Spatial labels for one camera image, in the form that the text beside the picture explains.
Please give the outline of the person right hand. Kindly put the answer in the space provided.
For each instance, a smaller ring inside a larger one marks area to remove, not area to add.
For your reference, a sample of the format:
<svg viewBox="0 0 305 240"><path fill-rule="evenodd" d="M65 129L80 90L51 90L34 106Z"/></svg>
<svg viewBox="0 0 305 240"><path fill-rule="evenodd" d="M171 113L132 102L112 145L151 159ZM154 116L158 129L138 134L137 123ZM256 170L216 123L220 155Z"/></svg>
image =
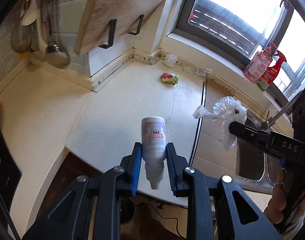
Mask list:
<svg viewBox="0 0 305 240"><path fill-rule="evenodd" d="M264 210L265 216L273 224L279 224L283 219L282 211L286 207L286 197L283 191L285 170L277 177L277 185L274 187L272 197ZM298 209L287 230L282 234L283 239L293 239L305 222L305 199L299 204Z"/></svg>

